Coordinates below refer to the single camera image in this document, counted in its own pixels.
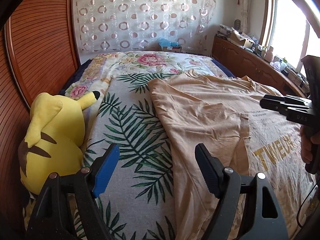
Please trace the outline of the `person's right hand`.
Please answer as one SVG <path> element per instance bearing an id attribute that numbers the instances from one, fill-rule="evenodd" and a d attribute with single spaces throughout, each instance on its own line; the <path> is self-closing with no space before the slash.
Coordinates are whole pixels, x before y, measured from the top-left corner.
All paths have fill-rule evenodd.
<path id="1" fill-rule="evenodd" d="M 306 135 L 306 127 L 301 126 L 300 127 L 300 136 L 301 136 L 301 151 L 300 155 L 302 158 L 302 161 L 306 164 L 309 164 L 313 157 L 311 153 L 312 144 L 320 144 L 320 133 L 313 135 L 312 137 L 308 137 Z"/>

